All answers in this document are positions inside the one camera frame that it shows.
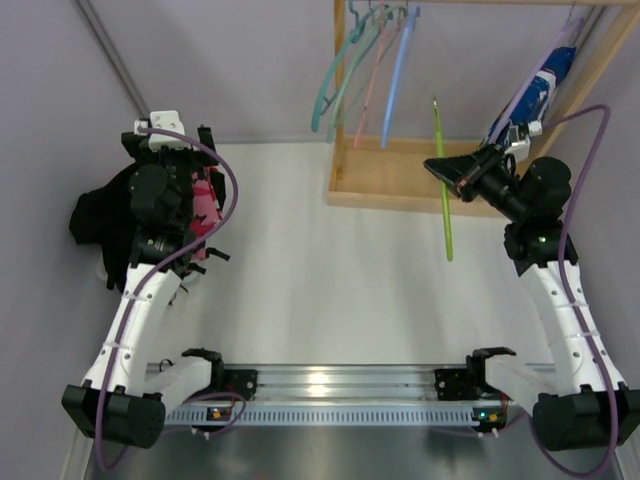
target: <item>cable tie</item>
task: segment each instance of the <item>cable tie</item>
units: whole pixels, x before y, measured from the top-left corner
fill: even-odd
[[[131,350],[130,347],[127,347],[126,345],[121,345],[119,343],[116,342],[104,342],[102,344],[105,347],[109,347],[109,348],[115,348],[116,350],[120,349],[120,350]]]
[[[578,332],[575,335],[567,335],[564,338],[585,338],[585,337],[599,337],[600,332],[598,330],[591,330],[589,332]]]
[[[146,297],[140,297],[138,295],[134,295],[133,293],[129,293],[128,290],[126,290],[123,294],[122,294],[122,298],[126,299],[126,300],[134,300],[136,302],[148,302],[149,299]]]
[[[586,302],[580,302],[578,300],[576,300],[575,302],[572,302],[572,303],[568,303],[567,305],[569,307],[573,307],[573,308],[582,308],[582,307],[588,307],[589,306]]]

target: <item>wooden frame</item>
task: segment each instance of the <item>wooden frame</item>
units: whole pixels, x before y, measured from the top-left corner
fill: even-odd
[[[597,48],[577,73],[573,88],[556,105],[553,119],[576,112],[601,75],[640,22],[640,0],[412,0],[424,3],[482,3],[530,5],[602,5],[621,6],[620,11],[604,34]],[[345,37],[345,2],[334,0],[335,51],[342,48]],[[344,61],[336,69],[336,89],[344,76]],[[562,132],[564,125],[556,127],[535,140],[531,158],[545,155]],[[330,205],[344,207],[377,208],[385,210],[441,211],[440,186],[422,167],[429,156],[436,156],[431,140],[393,138],[386,149],[380,148],[379,137],[366,137],[358,150],[352,148],[353,137],[344,134],[343,127],[336,131],[336,142],[329,179]],[[448,155],[473,151],[478,142],[446,142]],[[520,170],[530,161],[522,162]],[[499,216],[481,201],[463,204],[450,199],[451,213],[471,216]]]

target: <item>teal hanger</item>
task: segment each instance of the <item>teal hanger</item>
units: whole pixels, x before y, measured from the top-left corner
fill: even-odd
[[[320,117],[325,113],[327,113],[331,105],[333,105],[333,103],[336,100],[338,91],[336,90],[335,92],[333,92],[333,95],[331,96],[331,98],[328,98],[327,90],[329,89],[329,85],[331,84],[331,79],[335,75],[338,65],[340,65],[340,62],[342,62],[342,60],[344,59],[344,56],[346,55],[347,50],[349,49],[349,46],[351,44],[358,43],[362,39],[362,36],[364,35],[364,30],[367,26],[367,21],[369,21],[369,18],[373,20],[374,14],[381,8],[385,8],[385,9],[390,8],[390,6],[386,4],[384,5],[384,7],[381,7],[380,5],[378,5],[370,9],[366,13],[366,15],[360,18],[360,14],[353,7],[353,1],[354,0],[349,0],[349,11],[353,13],[353,15],[355,16],[356,26],[349,33],[349,37],[343,43],[342,48],[336,55],[336,58],[333,60],[333,63],[329,67],[329,70],[327,71],[327,74],[324,77],[324,81],[322,82],[322,86],[320,87],[320,91],[318,92],[318,97],[316,98],[316,103],[313,108],[313,116],[311,117],[311,130],[313,132],[318,131],[318,128],[320,128]],[[388,20],[393,20],[393,13],[390,10],[387,12],[387,15],[388,15],[387,17]],[[369,53],[369,50],[371,49],[371,47],[373,47],[374,44],[375,44],[375,40],[373,40],[371,44],[368,45],[368,48],[364,53],[365,56],[367,53]]]
[[[408,11],[407,11],[406,7],[398,7],[398,6],[390,7],[390,6],[386,5],[385,8],[386,8],[385,13],[384,13],[384,15],[385,15],[384,26],[385,27],[386,27],[389,19],[393,19],[393,13],[398,12],[398,15],[402,14],[405,17],[408,15]],[[389,52],[389,49],[393,45],[393,42],[396,40],[396,38],[398,38],[398,35],[400,34],[400,32],[401,32],[401,29],[398,29],[395,32],[395,34],[391,38],[391,41],[385,47],[385,50],[382,53],[381,60],[387,55],[387,53]],[[354,55],[354,59],[351,62],[351,65],[349,65],[349,70],[347,71],[347,73],[346,73],[346,75],[344,77],[344,80],[342,82],[342,86],[340,87],[340,90],[338,92],[336,92],[336,94],[334,94],[333,101],[335,101],[336,106],[333,109],[333,112],[331,112],[331,121],[329,123],[329,130],[327,132],[327,143],[332,143],[334,141],[336,128],[338,126],[342,125],[342,123],[344,122],[344,119],[347,117],[347,113],[351,110],[353,105],[355,105],[356,100],[362,94],[362,92],[365,90],[365,88],[362,87],[358,91],[356,96],[353,98],[351,104],[343,112],[342,118],[338,118],[338,112],[340,110],[338,107],[342,103],[342,99],[344,98],[344,94],[345,94],[345,92],[347,90],[349,82],[351,81],[351,76],[356,71],[356,69],[360,66],[360,63],[367,56],[367,54],[369,53],[369,50],[371,50],[371,47],[376,43],[376,41],[378,40],[379,37],[380,37],[380,25],[378,24],[378,22],[374,21],[374,22],[372,22],[372,25],[363,33],[363,40],[360,43],[360,47],[358,48],[357,52]]]

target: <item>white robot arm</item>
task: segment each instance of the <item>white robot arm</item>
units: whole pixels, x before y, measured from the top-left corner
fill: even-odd
[[[180,140],[137,133],[139,126],[150,124],[184,135],[175,111],[152,112],[149,119],[136,122],[134,132],[123,134],[123,145],[140,164],[129,181],[130,208],[138,228],[126,286],[95,363],[81,386],[67,386],[62,398],[78,428],[94,437],[103,395],[103,438],[142,448],[155,443],[166,415],[185,400],[204,389],[218,391],[224,372],[219,354],[191,349],[175,365],[146,378],[164,312],[190,267],[192,252],[179,251],[196,240],[190,230],[192,176],[212,162]],[[200,142],[215,150],[210,130],[201,127],[198,133]]]
[[[640,390],[627,387],[607,354],[582,291],[578,255],[568,236],[562,266],[575,302],[560,276],[560,216],[571,195],[571,172],[560,160],[543,157],[520,178],[515,160],[511,148],[484,145],[470,155],[424,162],[462,201],[479,195],[512,222],[505,228],[505,250],[536,305],[555,366],[554,375],[542,375],[509,349],[476,350],[467,357],[465,372],[458,374],[468,387],[461,390],[479,396],[508,395],[533,417],[548,450],[606,446],[611,432],[606,372],[618,410],[621,444],[640,423]],[[602,371],[596,357],[602,359]]]

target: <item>metal base plate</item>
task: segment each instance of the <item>metal base plate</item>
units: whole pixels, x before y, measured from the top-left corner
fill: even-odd
[[[258,372],[257,390],[238,425],[478,427],[480,420],[485,421],[490,412],[500,408],[496,400],[439,398],[436,372],[459,371],[460,365],[227,368]],[[549,371],[548,366],[539,368]],[[149,371],[157,369],[150,366]],[[165,424],[215,429],[239,413],[240,407],[236,403],[232,408],[229,401],[183,405],[167,416]]]

